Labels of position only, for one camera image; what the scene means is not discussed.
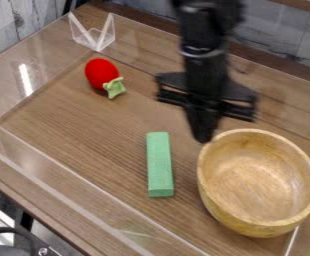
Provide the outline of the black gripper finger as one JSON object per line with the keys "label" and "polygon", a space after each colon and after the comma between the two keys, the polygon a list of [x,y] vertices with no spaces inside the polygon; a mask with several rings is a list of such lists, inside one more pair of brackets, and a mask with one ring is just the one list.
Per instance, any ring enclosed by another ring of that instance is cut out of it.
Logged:
{"label": "black gripper finger", "polygon": [[189,106],[186,108],[186,114],[193,136],[198,142],[203,142],[203,137],[201,134],[201,111],[195,107]]}
{"label": "black gripper finger", "polygon": [[218,128],[221,113],[214,109],[206,109],[203,112],[203,142],[209,142]]}

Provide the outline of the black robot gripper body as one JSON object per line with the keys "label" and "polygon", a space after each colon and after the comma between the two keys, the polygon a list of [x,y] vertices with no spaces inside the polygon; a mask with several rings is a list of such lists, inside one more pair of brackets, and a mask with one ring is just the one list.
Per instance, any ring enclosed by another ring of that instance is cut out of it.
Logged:
{"label": "black robot gripper body", "polygon": [[235,82],[229,74],[229,58],[215,56],[186,56],[185,70],[155,75],[159,84],[157,98],[161,102],[189,106],[201,111],[201,122],[206,109],[214,109],[222,117],[253,122],[257,115],[258,94]]}

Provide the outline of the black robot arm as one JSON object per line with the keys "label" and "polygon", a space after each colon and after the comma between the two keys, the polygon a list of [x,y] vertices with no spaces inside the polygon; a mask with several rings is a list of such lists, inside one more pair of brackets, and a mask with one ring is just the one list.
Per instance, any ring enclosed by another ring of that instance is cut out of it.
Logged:
{"label": "black robot arm", "polygon": [[171,0],[185,70],[159,73],[157,99],[183,108],[195,140],[211,140],[225,117],[251,122],[258,93],[229,73],[229,37],[242,22],[239,0]]}

